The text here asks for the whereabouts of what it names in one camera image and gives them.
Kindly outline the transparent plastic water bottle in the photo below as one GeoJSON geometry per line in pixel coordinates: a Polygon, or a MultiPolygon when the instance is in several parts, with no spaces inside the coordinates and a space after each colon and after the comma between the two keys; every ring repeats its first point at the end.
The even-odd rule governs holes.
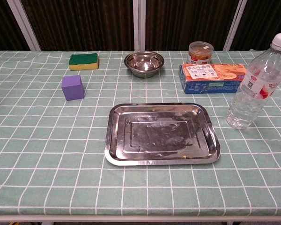
{"type": "Polygon", "coordinates": [[[266,51],[249,64],[230,104],[226,118],[228,124],[237,129],[249,127],[280,82],[281,33],[273,38],[266,51]]]}

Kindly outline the stainless steel rectangular tray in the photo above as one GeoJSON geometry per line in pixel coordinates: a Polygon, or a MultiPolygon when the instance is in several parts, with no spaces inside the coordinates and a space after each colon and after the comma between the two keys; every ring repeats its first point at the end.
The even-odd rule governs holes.
{"type": "Polygon", "coordinates": [[[119,104],[110,110],[105,158],[118,166],[209,164],[221,147],[195,103],[119,104]]]}

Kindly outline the stainless steel round bowl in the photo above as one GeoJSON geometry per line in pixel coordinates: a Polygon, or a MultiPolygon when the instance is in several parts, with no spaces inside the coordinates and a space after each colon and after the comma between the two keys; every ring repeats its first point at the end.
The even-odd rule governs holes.
{"type": "Polygon", "coordinates": [[[164,65],[164,58],[152,51],[133,52],[125,57],[124,64],[134,76],[151,78],[164,65]]]}

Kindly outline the purple foam cube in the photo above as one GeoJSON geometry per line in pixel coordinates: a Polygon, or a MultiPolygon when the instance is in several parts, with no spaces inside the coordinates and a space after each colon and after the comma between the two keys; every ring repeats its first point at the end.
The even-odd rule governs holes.
{"type": "Polygon", "coordinates": [[[64,76],[61,88],[66,101],[84,98],[84,87],[80,75],[64,76]]]}

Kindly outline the green and yellow sponge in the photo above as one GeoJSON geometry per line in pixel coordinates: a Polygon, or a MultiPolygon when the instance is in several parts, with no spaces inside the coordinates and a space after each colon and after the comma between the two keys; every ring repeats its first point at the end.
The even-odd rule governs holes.
{"type": "Polygon", "coordinates": [[[99,67],[97,53],[72,54],[69,60],[70,70],[94,70],[99,67]]]}

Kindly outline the blue orange cookie box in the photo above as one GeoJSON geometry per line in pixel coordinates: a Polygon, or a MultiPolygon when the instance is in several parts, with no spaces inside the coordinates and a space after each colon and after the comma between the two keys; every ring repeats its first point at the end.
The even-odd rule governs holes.
{"type": "Polygon", "coordinates": [[[246,68],[242,64],[181,64],[179,78],[185,94],[235,93],[246,68]]]}

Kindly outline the clear plastic snack jar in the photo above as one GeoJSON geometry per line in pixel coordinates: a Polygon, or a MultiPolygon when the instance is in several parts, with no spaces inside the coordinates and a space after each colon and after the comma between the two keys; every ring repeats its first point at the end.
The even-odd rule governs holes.
{"type": "Polygon", "coordinates": [[[195,41],[189,44],[187,63],[209,64],[214,47],[204,41],[195,41]]]}

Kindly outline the green checkered tablecloth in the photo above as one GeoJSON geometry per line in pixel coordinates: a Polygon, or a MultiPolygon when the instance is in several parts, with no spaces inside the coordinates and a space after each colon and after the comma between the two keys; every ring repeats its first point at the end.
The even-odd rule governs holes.
{"type": "Polygon", "coordinates": [[[226,122],[233,94],[184,94],[186,52],[163,51],[147,80],[127,52],[100,51],[79,73],[85,98],[66,101],[70,52],[0,51],[0,215],[281,216],[281,83],[255,122],[226,122]],[[119,167],[104,157],[110,109],[122,103],[195,102],[221,145],[208,165],[119,167]]]}

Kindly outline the white partition frame post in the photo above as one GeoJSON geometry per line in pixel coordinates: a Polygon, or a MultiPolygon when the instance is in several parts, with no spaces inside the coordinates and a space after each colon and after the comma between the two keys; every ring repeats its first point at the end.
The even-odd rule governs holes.
{"type": "Polygon", "coordinates": [[[20,27],[20,30],[31,51],[41,51],[36,35],[32,29],[21,0],[7,0],[7,3],[20,27]]]}
{"type": "Polygon", "coordinates": [[[146,49],[146,0],[133,0],[134,50],[146,49]]]}
{"type": "Polygon", "coordinates": [[[235,11],[234,18],[232,20],[232,24],[230,26],[230,30],[228,32],[223,50],[224,51],[229,51],[232,45],[232,42],[234,40],[236,31],[238,29],[239,23],[241,21],[245,6],[246,6],[247,0],[239,0],[238,5],[235,11]]]}

